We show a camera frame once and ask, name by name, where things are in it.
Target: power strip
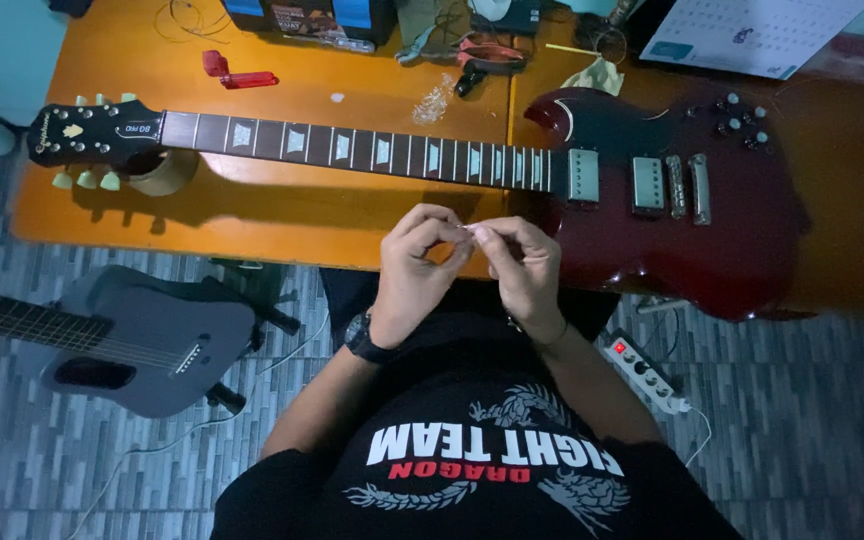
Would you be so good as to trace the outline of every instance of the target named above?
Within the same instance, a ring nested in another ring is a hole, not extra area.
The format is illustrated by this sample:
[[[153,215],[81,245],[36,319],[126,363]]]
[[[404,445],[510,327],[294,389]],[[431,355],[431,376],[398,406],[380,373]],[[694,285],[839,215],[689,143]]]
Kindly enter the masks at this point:
[[[612,363],[622,368],[635,384],[658,406],[659,409],[676,414],[692,409],[686,398],[675,395],[670,381],[656,370],[648,357],[639,351],[632,338],[617,330],[606,338],[608,346],[602,349],[602,354]]]

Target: electric guitar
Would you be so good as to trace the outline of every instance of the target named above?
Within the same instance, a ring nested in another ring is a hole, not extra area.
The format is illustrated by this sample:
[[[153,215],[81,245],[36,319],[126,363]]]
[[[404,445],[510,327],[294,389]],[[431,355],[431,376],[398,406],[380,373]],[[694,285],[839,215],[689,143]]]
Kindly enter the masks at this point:
[[[110,166],[102,186],[114,190],[179,148],[531,192],[534,221],[561,246],[564,285],[603,289],[633,275],[732,321],[774,310],[809,227],[766,111],[735,95],[693,95],[657,114],[559,89],[525,113],[554,150],[153,111],[123,97],[43,108],[28,133],[31,160]],[[66,173],[56,182],[71,188]]]
[[[55,392],[110,399],[148,418],[203,397],[241,410],[244,399],[219,380],[249,348],[258,323],[217,280],[165,281],[117,265],[78,279],[60,307],[0,296],[0,336],[27,342],[18,361],[27,375]]]

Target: gray acoustic guitar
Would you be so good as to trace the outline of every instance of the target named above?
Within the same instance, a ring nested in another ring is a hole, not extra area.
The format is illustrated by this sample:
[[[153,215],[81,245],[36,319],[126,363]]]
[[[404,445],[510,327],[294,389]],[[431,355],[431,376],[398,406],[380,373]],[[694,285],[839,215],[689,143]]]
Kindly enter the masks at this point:
[[[20,369],[55,392],[110,399],[150,418],[203,397],[241,411],[245,399],[218,382],[255,348],[260,322],[218,280],[165,281],[125,266],[83,276],[59,306],[0,296],[0,336],[28,342]]]

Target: tiled floor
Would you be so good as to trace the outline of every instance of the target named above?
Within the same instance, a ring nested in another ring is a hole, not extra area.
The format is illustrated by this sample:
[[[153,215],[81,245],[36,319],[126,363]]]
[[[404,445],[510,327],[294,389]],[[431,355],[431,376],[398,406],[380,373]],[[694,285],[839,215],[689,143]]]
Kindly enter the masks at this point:
[[[90,267],[124,264],[179,281],[224,272],[201,258],[138,251],[30,245],[8,233],[13,163],[0,158],[0,293],[57,298]],[[268,331],[266,345],[224,377],[246,391],[256,374],[324,321],[315,268],[288,267],[279,307],[301,319],[299,336]],[[638,315],[626,297],[609,327],[621,327],[657,360],[676,341],[673,312]],[[663,367],[678,376],[714,436],[693,474],[748,538],[864,538],[864,321],[815,319],[732,325],[678,311],[678,345]],[[0,530],[7,540],[69,534],[101,487],[112,484],[78,538],[205,540],[221,490],[255,462],[276,415],[328,358],[329,338],[264,374],[231,422],[196,432],[155,455],[197,422],[220,418],[203,402],[172,418],[146,420],[101,399],[54,395],[21,373],[18,344],[0,338]],[[706,436],[693,413],[655,411],[683,458]]]

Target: fretboard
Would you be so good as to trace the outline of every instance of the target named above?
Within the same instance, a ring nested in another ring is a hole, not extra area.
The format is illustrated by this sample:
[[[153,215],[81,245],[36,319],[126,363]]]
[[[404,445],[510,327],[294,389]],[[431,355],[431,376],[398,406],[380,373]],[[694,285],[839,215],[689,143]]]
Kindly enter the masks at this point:
[[[553,151],[449,138],[166,111],[161,143],[200,152],[553,192]]]
[[[88,351],[112,323],[0,296],[0,336],[73,351]]]

